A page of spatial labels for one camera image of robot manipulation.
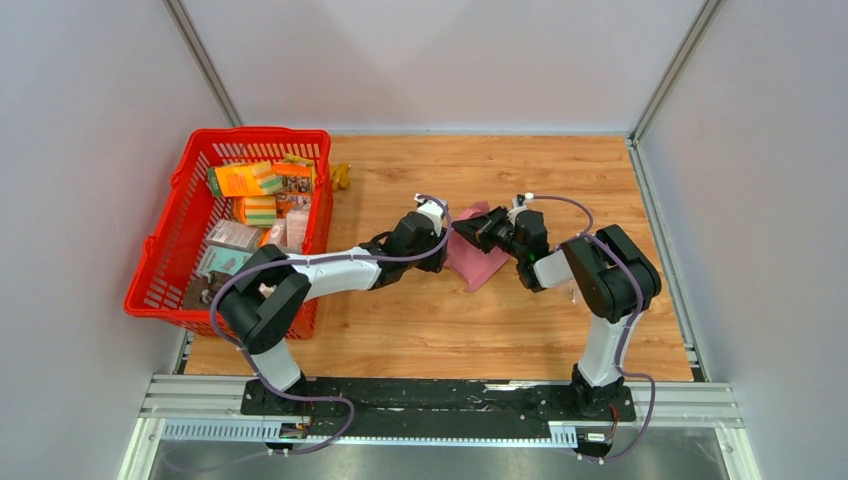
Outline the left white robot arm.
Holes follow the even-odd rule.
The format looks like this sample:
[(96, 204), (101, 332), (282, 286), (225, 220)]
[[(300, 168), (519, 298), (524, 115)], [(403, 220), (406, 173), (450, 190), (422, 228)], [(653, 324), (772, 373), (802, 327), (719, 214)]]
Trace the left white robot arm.
[(302, 372), (285, 340), (301, 307), (319, 297), (386, 287), (413, 268), (440, 272), (449, 219), (421, 205), (393, 230), (343, 252), (300, 255), (262, 247), (218, 290), (210, 316), (235, 334), (272, 407), (291, 415), (305, 402)]

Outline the aluminium frame rail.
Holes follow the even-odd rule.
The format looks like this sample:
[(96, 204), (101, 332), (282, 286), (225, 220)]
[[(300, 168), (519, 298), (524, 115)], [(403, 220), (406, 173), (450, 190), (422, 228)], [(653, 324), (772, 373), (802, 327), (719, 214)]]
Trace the aluminium frame rail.
[[(141, 407), (144, 418), (164, 423), (168, 440), (245, 441), (273, 444), (456, 445), (576, 448), (592, 440), (628, 445), (632, 436), (645, 438), (657, 428), (700, 428), (722, 440), (744, 429), (731, 388), (722, 383), (632, 382), (624, 396), (604, 413), (579, 421), (552, 421), (542, 439), (442, 439), (348, 437), (349, 414), (339, 430), (314, 436), (305, 421), (294, 416), (248, 416), (240, 412), (243, 391), (252, 376), (155, 375)], [(568, 384), (565, 381), (507, 381), (518, 385)]]

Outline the clear plastic wrapper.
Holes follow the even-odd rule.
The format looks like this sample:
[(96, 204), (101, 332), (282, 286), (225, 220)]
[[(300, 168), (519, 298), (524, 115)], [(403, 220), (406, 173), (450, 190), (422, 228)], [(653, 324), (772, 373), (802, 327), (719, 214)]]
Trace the clear plastic wrapper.
[(557, 287), (557, 290), (563, 293), (566, 299), (574, 306), (583, 305), (585, 300), (575, 280), (570, 280)]

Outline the teal snack packet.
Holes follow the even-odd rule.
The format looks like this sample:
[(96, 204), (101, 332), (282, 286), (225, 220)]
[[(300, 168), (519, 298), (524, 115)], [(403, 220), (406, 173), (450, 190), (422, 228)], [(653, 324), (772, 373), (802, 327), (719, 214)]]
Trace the teal snack packet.
[(210, 245), (204, 250), (194, 273), (198, 276), (206, 276), (212, 272), (235, 275), (251, 256), (251, 252)]

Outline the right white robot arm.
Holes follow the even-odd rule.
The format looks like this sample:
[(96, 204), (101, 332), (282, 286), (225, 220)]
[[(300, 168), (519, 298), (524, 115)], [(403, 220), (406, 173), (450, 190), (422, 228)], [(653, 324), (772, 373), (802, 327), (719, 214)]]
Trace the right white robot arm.
[(583, 418), (598, 417), (623, 393), (621, 363), (630, 330), (662, 289), (655, 266), (617, 224), (568, 240), (557, 251), (539, 211), (499, 207), (457, 221), (453, 229), (484, 253), (500, 249), (515, 258), (521, 283), (533, 292), (575, 281), (592, 319), (573, 367), (570, 404)]

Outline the pink paper box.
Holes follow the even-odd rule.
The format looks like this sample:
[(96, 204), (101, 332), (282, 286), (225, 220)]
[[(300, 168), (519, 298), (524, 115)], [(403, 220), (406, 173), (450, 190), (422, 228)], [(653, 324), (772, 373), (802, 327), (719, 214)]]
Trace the pink paper box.
[(445, 266), (465, 282), (466, 293), (478, 291), (510, 259), (500, 249), (482, 252), (454, 230), (448, 238), (446, 253)]

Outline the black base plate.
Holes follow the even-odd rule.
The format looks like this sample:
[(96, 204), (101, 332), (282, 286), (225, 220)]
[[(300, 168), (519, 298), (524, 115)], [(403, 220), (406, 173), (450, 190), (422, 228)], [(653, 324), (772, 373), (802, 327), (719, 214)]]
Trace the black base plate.
[(507, 381), (318, 377), (301, 380), (283, 399), (258, 380), (246, 383), (240, 412), (294, 416), (314, 436), (542, 439), (552, 421), (579, 421), (568, 384)]

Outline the orange green sponge pack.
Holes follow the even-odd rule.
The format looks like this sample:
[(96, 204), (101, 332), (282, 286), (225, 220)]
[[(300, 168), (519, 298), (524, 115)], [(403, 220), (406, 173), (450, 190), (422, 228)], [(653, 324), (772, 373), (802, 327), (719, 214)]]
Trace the orange green sponge pack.
[(208, 187), (215, 197), (272, 195), (283, 189), (270, 161), (231, 163), (206, 171)]

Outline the yellow banana toy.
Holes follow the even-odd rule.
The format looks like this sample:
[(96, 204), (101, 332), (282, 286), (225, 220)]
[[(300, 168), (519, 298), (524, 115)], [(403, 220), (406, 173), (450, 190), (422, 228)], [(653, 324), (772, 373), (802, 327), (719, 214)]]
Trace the yellow banana toy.
[(346, 190), (350, 187), (350, 169), (350, 163), (339, 163), (331, 166), (331, 187), (333, 191)]

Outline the red plastic basket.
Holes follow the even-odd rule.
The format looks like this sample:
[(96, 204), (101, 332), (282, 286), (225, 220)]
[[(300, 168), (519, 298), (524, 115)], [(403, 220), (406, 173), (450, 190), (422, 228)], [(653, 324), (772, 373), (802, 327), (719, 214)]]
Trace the red plastic basket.
[(206, 310), (186, 310), (183, 297), (197, 277), (207, 249), (205, 237), (231, 212), (231, 204), (216, 198), (207, 171), (230, 163), (276, 161), (286, 154), (312, 159), (317, 168), (317, 197), (312, 203), (301, 250), (327, 250), (333, 212), (329, 154), (331, 136), (325, 130), (247, 126), (206, 128), (192, 133), (171, 175), (171, 190), (154, 233), (145, 240), (138, 266), (124, 300), (125, 312), (154, 318), (203, 336), (214, 335)]

